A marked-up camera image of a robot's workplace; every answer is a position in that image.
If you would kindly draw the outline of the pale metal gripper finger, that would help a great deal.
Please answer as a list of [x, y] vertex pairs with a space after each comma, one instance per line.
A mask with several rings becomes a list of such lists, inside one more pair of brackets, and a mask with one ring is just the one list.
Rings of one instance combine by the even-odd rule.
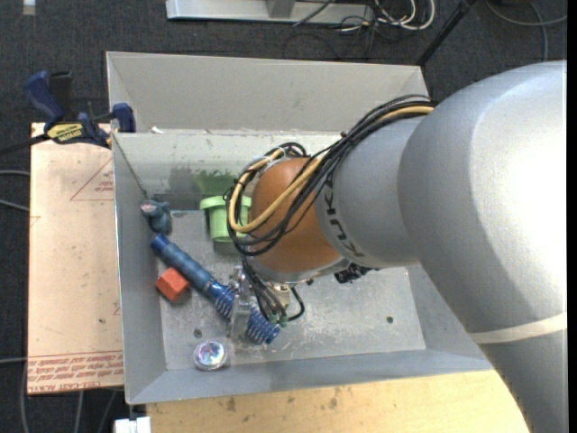
[[229, 326], [230, 338], [245, 338], [251, 315], [252, 315], [251, 304], [246, 303], [233, 304]]
[[248, 285], [245, 270], [242, 266], [235, 266], [229, 275], [229, 286], [237, 306], [248, 305]]

